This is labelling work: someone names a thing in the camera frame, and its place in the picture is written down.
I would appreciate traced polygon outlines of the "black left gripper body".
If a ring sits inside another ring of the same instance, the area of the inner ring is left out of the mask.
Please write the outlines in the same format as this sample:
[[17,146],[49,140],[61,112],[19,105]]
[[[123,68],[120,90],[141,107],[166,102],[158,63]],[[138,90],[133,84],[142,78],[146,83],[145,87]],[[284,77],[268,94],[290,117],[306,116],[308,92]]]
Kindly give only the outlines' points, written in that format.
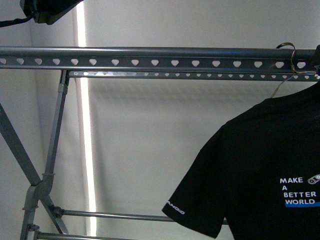
[[52,25],[71,11],[82,0],[20,0],[19,5],[26,17],[38,24]]

